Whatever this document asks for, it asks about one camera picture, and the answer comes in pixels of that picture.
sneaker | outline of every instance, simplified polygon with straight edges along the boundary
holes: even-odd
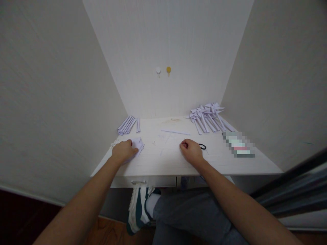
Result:
[[[151,217],[146,211],[145,202],[154,190],[154,187],[133,188],[133,194],[128,209],[127,232],[129,235],[134,235],[150,222]]]

white wall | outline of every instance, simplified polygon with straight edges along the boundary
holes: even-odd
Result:
[[[222,100],[224,118],[284,171],[326,147],[326,5],[255,1]]]
[[[83,3],[128,114],[158,118],[221,102],[253,1]]]
[[[65,203],[127,113],[82,1],[2,1],[0,188]]]

wooden floor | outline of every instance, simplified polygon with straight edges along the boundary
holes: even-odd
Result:
[[[133,236],[126,231],[126,224],[98,218],[89,232],[84,245],[105,244],[152,244],[155,228],[141,229]],[[327,234],[294,233],[304,245],[326,245]],[[205,244],[196,239],[193,244]]]
[[[84,245],[104,244],[152,244],[155,228],[141,229],[130,236],[126,224],[104,218],[98,218],[89,232]]]
[[[0,191],[0,244],[31,245],[61,207]],[[129,236],[126,224],[98,218],[84,245],[152,244],[155,228]],[[305,245],[327,244],[327,234],[294,233]],[[205,244],[194,239],[193,244]]]

white desk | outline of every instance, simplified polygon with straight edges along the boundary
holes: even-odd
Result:
[[[130,163],[123,165],[117,177],[194,176],[199,173],[184,159],[179,144],[190,138],[204,144],[204,158],[223,175],[270,175],[283,173],[269,158],[253,147],[254,158],[235,158],[223,140],[222,132],[199,135],[195,125],[185,116],[140,119],[141,132],[136,133],[136,124],[131,132],[118,136],[115,143],[141,137],[145,144],[141,154]],[[161,129],[188,132],[191,135],[162,132]],[[111,148],[100,162],[95,174],[111,156]]]

gray pants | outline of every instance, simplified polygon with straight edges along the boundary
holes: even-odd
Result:
[[[153,244],[190,244],[195,235],[210,244],[248,244],[209,188],[162,195],[153,210]]]

